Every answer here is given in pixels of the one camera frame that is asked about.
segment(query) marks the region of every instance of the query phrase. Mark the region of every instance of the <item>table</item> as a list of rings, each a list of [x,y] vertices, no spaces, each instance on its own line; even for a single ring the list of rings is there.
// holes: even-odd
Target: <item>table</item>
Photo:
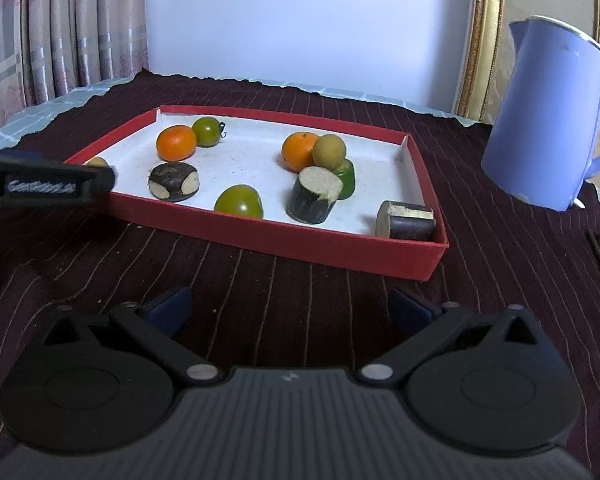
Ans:
[[[600,469],[600,273],[586,230],[600,232],[593,186],[587,205],[557,213],[528,206],[480,170],[490,127],[388,104],[333,99],[292,87],[139,73],[128,84],[59,115],[19,148],[65,160],[160,104],[247,107],[309,114],[410,132],[440,199],[450,249],[426,283],[432,301],[480,312],[532,309],[574,370],[584,407],[568,449]],[[397,280],[275,258],[127,224],[78,209],[0,211],[0,384],[45,313],[61,304],[95,313],[189,285],[194,317],[176,340],[222,368],[232,365],[359,368],[397,343],[386,292]],[[0,421],[0,457],[13,442]]]

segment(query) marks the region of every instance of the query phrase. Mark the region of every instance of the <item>pink curtain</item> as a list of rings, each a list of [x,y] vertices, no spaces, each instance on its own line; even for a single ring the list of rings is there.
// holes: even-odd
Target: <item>pink curtain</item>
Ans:
[[[25,106],[147,66],[144,0],[0,0],[0,126]]]

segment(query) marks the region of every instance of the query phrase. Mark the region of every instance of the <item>yellow fruit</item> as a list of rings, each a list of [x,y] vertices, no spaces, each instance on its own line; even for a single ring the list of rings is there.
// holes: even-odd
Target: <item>yellow fruit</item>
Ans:
[[[347,156],[347,147],[339,136],[326,134],[316,140],[313,157],[316,166],[325,170],[335,170]]]
[[[86,166],[94,166],[96,168],[108,168],[109,165],[107,164],[107,161],[104,160],[101,156],[94,156],[93,158],[90,158],[90,160],[88,160],[87,162],[85,162]]]

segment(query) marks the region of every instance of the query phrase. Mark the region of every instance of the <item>white tray bottom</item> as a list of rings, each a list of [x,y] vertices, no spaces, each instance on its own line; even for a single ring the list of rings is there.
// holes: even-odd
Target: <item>white tray bottom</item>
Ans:
[[[191,126],[199,117],[202,116],[158,111],[155,123],[99,153],[116,170],[113,191],[157,200],[147,185],[152,168],[163,162],[155,150],[155,139],[168,126]],[[226,137],[212,148],[198,147],[184,160],[197,168],[200,190],[179,202],[181,205],[213,210],[216,199],[226,188],[248,184],[260,194],[265,219],[306,225],[285,213],[286,200],[297,174],[285,169],[280,156],[286,137],[298,131],[339,135],[347,145],[347,158],[356,171],[355,193],[346,200],[339,200],[326,221],[312,227],[373,235],[376,214],[384,200],[424,204],[413,162],[404,146],[292,124],[216,118],[226,123]]]

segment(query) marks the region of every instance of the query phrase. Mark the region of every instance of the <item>blue pitcher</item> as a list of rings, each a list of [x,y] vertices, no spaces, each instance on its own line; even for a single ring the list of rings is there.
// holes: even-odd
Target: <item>blue pitcher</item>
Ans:
[[[509,25],[516,65],[482,156],[504,191],[565,211],[586,178],[600,123],[600,44],[567,23],[531,16]]]

